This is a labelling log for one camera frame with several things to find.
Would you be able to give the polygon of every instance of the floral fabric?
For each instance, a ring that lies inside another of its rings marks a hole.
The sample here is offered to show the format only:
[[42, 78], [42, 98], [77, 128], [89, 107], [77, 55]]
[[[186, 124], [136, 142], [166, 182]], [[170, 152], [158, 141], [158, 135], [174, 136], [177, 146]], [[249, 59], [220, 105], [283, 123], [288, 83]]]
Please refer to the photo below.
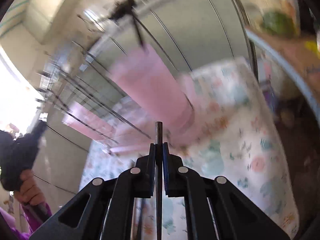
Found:
[[[239, 58], [204, 66], [190, 73], [201, 108], [205, 138], [183, 149], [169, 149], [201, 176], [222, 175], [293, 238], [299, 215], [292, 194], [284, 150], [246, 61]], [[110, 156], [92, 142], [80, 189], [96, 177], [113, 179], [148, 151]], [[136, 231], [142, 210], [142, 239], [156, 239], [155, 198], [137, 200]], [[163, 196], [163, 239], [187, 239], [183, 198]]]

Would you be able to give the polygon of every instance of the purple clothing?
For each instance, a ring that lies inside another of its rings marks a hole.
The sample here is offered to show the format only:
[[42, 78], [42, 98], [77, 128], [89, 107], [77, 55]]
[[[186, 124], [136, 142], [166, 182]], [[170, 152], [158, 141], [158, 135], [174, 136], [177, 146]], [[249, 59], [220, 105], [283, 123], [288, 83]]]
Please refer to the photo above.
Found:
[[[47, 203], [44, 203], [44, 205], [45, 205], [45, 208], [47, 209], [47, 214], [52, 216], [49, 205]], [[41, 226], [41, 223], [30, 213], [30, 211], [27, 208], [25, 208], [23, 205], [21, 206], [23, 208], [25, 217], [29, 224], [29, 233], [21, 233], [16, 228], [11, 228], [11, 230], [18, 237], [19, 240], [28, 240], [29, 237], [32, 235], [32, 233]]]

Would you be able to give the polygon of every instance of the hand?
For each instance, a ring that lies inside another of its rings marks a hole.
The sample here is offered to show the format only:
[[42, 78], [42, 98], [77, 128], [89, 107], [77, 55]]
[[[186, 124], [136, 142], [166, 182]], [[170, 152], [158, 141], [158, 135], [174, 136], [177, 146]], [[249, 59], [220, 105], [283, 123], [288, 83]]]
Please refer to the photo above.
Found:
[[23, 181], [23, 184], [20, 187], [20, 191], [14, 192], [16, 200], [20, 203], [30, 203], [31, 206], [45, 202], [45, 197], [34, 180], [32, 170], [21, 172], [20, 179]]

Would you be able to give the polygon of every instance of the wall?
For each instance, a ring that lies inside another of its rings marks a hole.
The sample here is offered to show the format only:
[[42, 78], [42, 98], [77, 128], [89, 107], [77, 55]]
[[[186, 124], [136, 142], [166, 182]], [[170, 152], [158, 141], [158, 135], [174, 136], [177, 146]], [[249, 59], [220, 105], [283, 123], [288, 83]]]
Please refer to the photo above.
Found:
[[[222, 59], [248, 58], [244, 33], [231, 0], [161, 0], [151, 9], [154, 14], [148, 11], [139, 19], [172, 64], [142, 28], [141, 33], [173, 76]], [[138, 45], [135, 31], [130, 26], [112, 38], [125, 52]], [[110, 39], [105, 39], [100, 49], [97, 58], [106, 67], [122, 54]]]
[[0, 38], [21, 23], [30, 0], [14, 0], [0, 22]]
[[39, 87], [40, 76], [36, 72], [42, 70], [49, 59], [45, 52], [53, 53], [55, 45], [40, 45], [23, 24], [4, 35], [0, 39], [0, 45], [27, 81], [33, 87]]
[[8, 205], [5, 205], [4, 201], [8, 199], [9, 193], [3, 189], [2, 185], [0, 185], [0, 207], [2, 207], [6, 211], [8, 210]]

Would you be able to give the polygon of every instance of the metal rod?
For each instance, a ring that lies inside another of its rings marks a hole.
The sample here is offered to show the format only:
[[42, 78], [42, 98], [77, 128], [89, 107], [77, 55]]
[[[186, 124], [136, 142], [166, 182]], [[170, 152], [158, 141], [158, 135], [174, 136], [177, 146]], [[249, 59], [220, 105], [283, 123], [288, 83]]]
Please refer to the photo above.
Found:
[[233, 52], [232, 52], [232, 48], [231, 48], [231, 45], [230, 45], [230, 41], [229, 41], [229, 38], [228, 38], [227, 32], [226, 32], [226, 30], [224, 29], [224, 26], [223, 26], [223, 24], [222, 24], [222, 21], [221, 21], [221, 19], [220, 19], [220, 16], [219, 16], [219, 14], [218, 14], [217, 10], [215, 9], [215, 7], [214, 7], [214, 5], [213, 5], [212, 1], [211, 1], [211, 0], [208, 0], [208, 1], [209, 1], [209, 3], [211, 4], [211, 6], [212, 6], [212, 8], [213, 8], [214, 12], [216, 13], [216, 16], [217, 16], [217, 17], [218, 17], [218, 19], [219, 19], [219, 22], [220, 22], [220, 24], [221, 24], [221, 27], [222, 27], [222, 29], [223, 29], [223, 31], [224, 31], [224, 34], [225, 34], [226, 38], [227, 38], [227, 41], [228, 41], [228, 44], [229, 44], [229, 47], [230, 47], [230, 51], [231, 51], [232, 57], [233, 57], [233, 58], [235, 58], [235, 56], [233, 55]]
[[[155, 10], [160, 6], [165, 5], [166, 3], [171, 2], [172, 0], [150, 0], [145, 6], [137, 11], [139, 17], [146, 16], [150, 10]], [[119, 28], [113, 33], [113, 37], [120, 35], [131, 23], [128, 19], [122, 19], [119, 21]], [[104, 34], [102, 38], [100, 38], [90, 49], [91, 53], [98, 54], [101, 52], [101, 47], [105, 46], [105, 43], [108, 43], [110, 36], [108, 34]]]
[[102, 65], [102, 63], [101, 62], [99, 62], [98, 61], [98, 59], [94, 56], [94, 55], [92, 55], [90, 52], [88, 52], [84, 47], [82, 47], [79, 43], [76, 43], [75, 41], [72, 41], [75, 45], [77, 45], [78, 47], [80, 47], [87, 55], [89, 55], [90, 57], [92, 57], [93, 59], [94, 59], [94, 61], [95, 62], [97, 62], [101, 67], [103, 67], [103, 69], [105, 70], [105, 71], [108, 71], [105, 67], [104, 67], [104, 65]]
[[97, 132], [99, 135], [101, 135], [102, 137], [105, 137], [105, 139], [110, 139], [111, 141], [113, 141], [116, 144], [119, 144], [116, 140], [113, 140], [112, 138], [110, 138], [109, 136], [97, 131], [95, 128], [91, 127], [90, 125], [86, 124], [85, 122], [81, 121], [79, 118], [76, 118], [73, 114], [71, 114], [70, 112], [63, 110], [66, 114], [70, 115], [72, 118], [76, 119], [78, 122], [82, 123], [83, 125], [85, 125], [86, 127], [90, 128], [91, 130]]
[[110, 37], [110, 39], [113, 41], [114, 44], [116, 44], [118, 46], [119, 49], [121, 49], [121, 51], [126, 54], [126, 52], [124, 51], [124, 49], [118, 44], [118, 42], [116, 42], [112, 37]]
[[[92, 99], [95, 99], [95, 97], [94, 97], [94, 95], [93, 94], [91, 94], [91, 93], [89, 93], [88, 91], [86, 91], [86, 93], [88, 93], [89, 95], [86, 95], [85, 93], [83, 93], [83, 91], [81, 91], [79, 88], [77, 88], [77, 87], [75, 87], [75, 89], [76, 90], [78, 90], [80, 93], [82, 93], [82, 94], [84, 94], [85, 95], [85, 98], [84, 99], [82, 99], [81, 97], [79, 97], [75, 92], [73, 92], [78, 98], [80, 98], [85, 104], [88, 104], [88, 102], [87, 101], [85, 101], [87, 98], [88, 99], [90, 99], [90, 100], [92, 100]], [[95, 107], [92, 107], [91, 106], [91, 112], [93, 112], [93, 111], [96, 111], [98, 108], [96, 108], [96, 106]], [[112, 114], [114, 117], [116, 117], [113, 113], [111, 113], [110, 111], [107, 111], [107, 114]]]
[[123, 118], [121, 115], [119, 115], [117, 112], [115, 112], [112, 108], [110, 108], [109, 106], [106, 106], [103, 102], [101, 102], [100, 100], [96, 99], [93, 95], [91, 95], [83, 86], [81, 86], [79, 83], [77, 83], [72, 77], [69, 76], [68, 73], [64, 72], [62, 69], [60, 69], [61, 72], [64, 73], [64, 75], [66, 76], [66, 78], [68, 78], [69, 82], [71, 80], [71, 82], [73, 82], [74, 84], [76, 84], [78, 87], [80, 87], [83, 91], [85, 91], [85, 94], [87, 97], [89, 97], [93, 102], [95, 102], [98, 105], [101, 105], [103, 108], [106, 108], [107, 110], [110, 111], [110, 113], [118, 118], [119, 120], [121, 120], [122, 122], [127, 123], [128, 125], [130, 125], [132, 128], [134, 128], [135, 130], [139, 131], [141, 134], [145, 135], [146, 137], [148, 137], [149, 139], [151, 139], [151, 137], [144, 133], [143, 131], [141, 131], [138, 127], [136, 127], [135, 125], [133, 125], [132, 123], [130, 123], [128, 120], [126, 120], [125, 118]]
[[55, 98], [57, 98], [57, 99], [62, 103], [62, 106], [66, 108], [66, 109], [61, 108], [62, 111], [64, 111], [66, 114], [70, 115], [72, 118], [76, 119], [78, 122], [82, 123], [82, 124], [85, 125], [86, 127], [90, 128], [91, 130], [97, 132], [99, 135], [104, 136], [104, 137], [106, 137], [106, 139], [110, 139], [111, 141], [113, 141], [113, 142], [115, 142], [116, 144], [118, 144], [118, 142], [117, 142], [116, 140], [113, 140], [113, 139], [110, 138], [109, 136], [107, 136], [107, 135], [105, 135], [105, 134], [97, 131], [95, 128], [91, 127], [90, 125], [86, 124], [85, 122], [81, 121], [79, 118], [77, 118], [77, 117], [75, 117], [73, 114], [71, 114], [71, 113], [69, 112], [68, 106], [67, 106], [65, 103], [63, 103], [63, 101], [60, 99], [60, 97], [57, 96], [55, 93], [53, 93], [51, 90], [50, 90], [50, 92], [55, 96]]
[[132, 16], [132, 23], [133, 23], [133, 26], [136, 30], [136, 33], [137, 33], [137, 36], [138, 36], [138, 41], [139, 41], [139, 44], [141, 47], [144, 48], [144, 41], [142, 39], [142, 35], [141, 35], [141, 32], [139, 30], [139, 27], [138, 27], [138, 24], [137, 24], [137, 20], [136, 20], [136, 15], [135, 13], [132, 11], [132, 7], [129, 9], [128, 13]]
[[187, 196], [184, 197], [184, 206], [185, 206], [185, 210], [186, 210], [186, 224], [187, 224], [188, 240], [194, 240], [193, 234], [192, 234], [191, 217], [190, 217], [190, 204], [189, 204], [189, 199]]
[[82, 99], [80, 96], [78, 96], [74, 91], [72, 91], [71, 90], [71, 92], [73, 93], [73, 94], [75, 94], [76, 95], [76, 97], [78, 97], [78, 98], [80, 98], [81, 100], [82, 100], [82, 102], [84, 102], [85, 104], [88, 104], [86, 101], [84, 101], [84, 99]]
[[[90, 87], [90, 89], [92, 89], [93, 91], [99, 93], [99, 91], [97, 91], [96, 89], [94, 89], [93, 87], [91, 87], [87, 82], [85, 82], [82, 78], [76, 76], [76, 78], [80, 79], [84, 84], [86, 84], [88, 87]], [[109, 98], [104, 97], [105, 99], [107, 99], [108, 101], [110, 101], [111, 103], [115, 104], [114, 101], [110, 100]]]
[[231, 1], [233, 3], [233, 6], [236, 9], [238, 18], [240, 20], [241, 28], [244, 33], [244, 39], [247, 44], [248, 55], [249, 55], [250, 65], [251, 65], [253, 74], [254, 74], [255, 78], [257, 79], [257, 81], [259, 82], [256, 51], [255, 51], [253, 42], [249, 40], [247, 33], [245, 31], [245, 25], [250, 25], [249, 17], [247, 15], [247, 13], [245, 12], [241, 1], [239, 1], [239, 0], [231, 0]]
[[156, 122], [156, 226], [157, 240], [162, 232], [162, 122]]
[[120, 95], [122, 95], [123, 97], [126, 96], [126, 94], [124, 94], [119, 88], [117, 88], [114, 84], [112, 84], [113, 81], [112, 81], [111, 79], [109, 79], [109, 78], [107, 78], [106, 76], [102, 75], [102, 74], [95, 68], [95, 66], [94, 66], [91, 62], [89, 62], [89, 61], [87, 61], [87, 62], [89, 63], [90, 67], [92, 67], [93, 70], [96, 71], [100, 76], [102, 76], [102, 78], [103, 78], [105, 81], [107, 81], [115, 90], [117, 90]]
[[145, 27], [145, 25], [137, 18], [138, 23], [144, 28], [144, 30], [150, 35], [150, 37], [154, 40], [154, 42], [159, 46], [159, 48], [162, 50], [162, 52], [164, 53], [164, 55], [167, 57], [167, 59], [170, 61], [172, 67], [176, 70], [179, 71], [178, 69], [175, 68], [173, 61], [171, 60], [171, 58], [169, 57], [169, 55], [165, 52], [164, 48], [162, 48], [162, 46], [160, 45], [160, 43], [156, 40], [156, 38], [151, 34], [151, 32], [147, 29], [147, 27]]
[[171, 40], [173, 41], [173, 43], [176, 45], [178, 51], [180, 52], [180, 54], [182, 55], [183, 59], [185, 60], [185, 62], [187, 63], [188, 67], [190, 68], [190, 70], [192, 71], [191, 66], [189, 65], [186, 57], [183, 55], [181, 49], [179, 48], [178, 44], [176, 43], [176, 41], [174, 40], [174, 38], [172, 37], [172, 35], [170, 34], [170, 32], [168, 31], [168, 29], [165, 27], [164, 23], [159, 19], [159, 17], [156, 15], [155, 12], [153, 12], [153, 10], [150, 10], [151, 13], [153, 14], [153, 16], [157, 19], [157, 21], [161, 24], [161, 26], [164, 28], [164, 30], [166, 31], [166, 33], [169, 35], [169, 37], [171, 38]]

